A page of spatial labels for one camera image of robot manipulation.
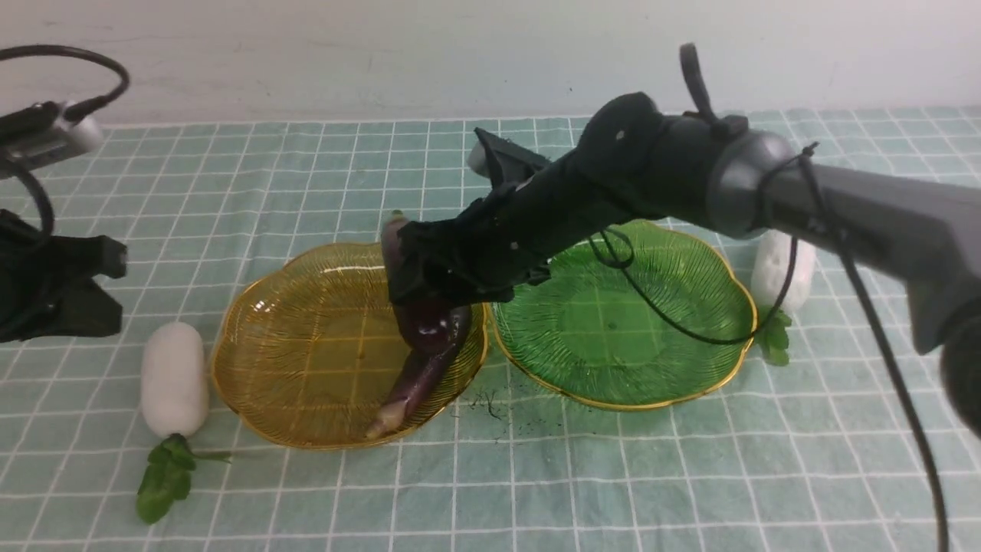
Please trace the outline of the black gripper body left arm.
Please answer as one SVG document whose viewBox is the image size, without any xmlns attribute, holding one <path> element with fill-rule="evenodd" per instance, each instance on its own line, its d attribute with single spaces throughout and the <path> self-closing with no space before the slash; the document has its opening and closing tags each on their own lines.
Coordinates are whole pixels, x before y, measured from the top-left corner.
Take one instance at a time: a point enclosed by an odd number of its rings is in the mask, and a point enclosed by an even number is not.
<svg viewBox="0 0 981 552">
<path fill-rule="evenodd" d="M 52 235 L 2 213 L 1 342 L 117 335 L 123 307 L 96 283 L 127 273 L 127 247 L 109 235 Z"/>
</svg>

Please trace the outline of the black gripper body right arm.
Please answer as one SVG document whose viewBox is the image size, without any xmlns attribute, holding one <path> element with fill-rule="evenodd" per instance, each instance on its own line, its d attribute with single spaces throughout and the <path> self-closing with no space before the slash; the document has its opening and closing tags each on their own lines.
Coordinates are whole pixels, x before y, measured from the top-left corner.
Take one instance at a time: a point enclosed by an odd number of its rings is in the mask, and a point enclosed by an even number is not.
<svg viewBox="0 0 981 552">
<path fill-rule="evenodd" d="M 515 287 L 542 278 L 549 259 L 613 221 L 614 205 L 599 186 L 565 165 L 550 166 L 498 186 L 455 218 L 399 229 L 402 265 L 390 272 L 390 300 L 511 300 Z"/>
</svg>

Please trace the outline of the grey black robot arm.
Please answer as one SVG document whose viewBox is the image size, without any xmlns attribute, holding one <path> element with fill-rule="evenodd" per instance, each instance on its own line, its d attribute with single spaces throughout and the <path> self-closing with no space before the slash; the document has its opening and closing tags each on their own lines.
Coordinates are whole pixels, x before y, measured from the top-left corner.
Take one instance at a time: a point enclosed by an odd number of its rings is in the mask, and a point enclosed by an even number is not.
<svg viewBox="0 0 981 552">
<path fill-rule="evenodd" d="M 641 92 L 617 97 L 578 146 L 537 172 L 486 140 L 493 188 L 453 219 L 399 232 L 393 304 L 501 303 L 547 259 L 615 224 L 672 217 L 731 238 L 781 231 L 905 286 L 917 352 L 942 349 L 943 388 L 979 431 L 979 192 L 819 166 L 774 133 L 705 107 L 679 117 Z"/>
</svg>

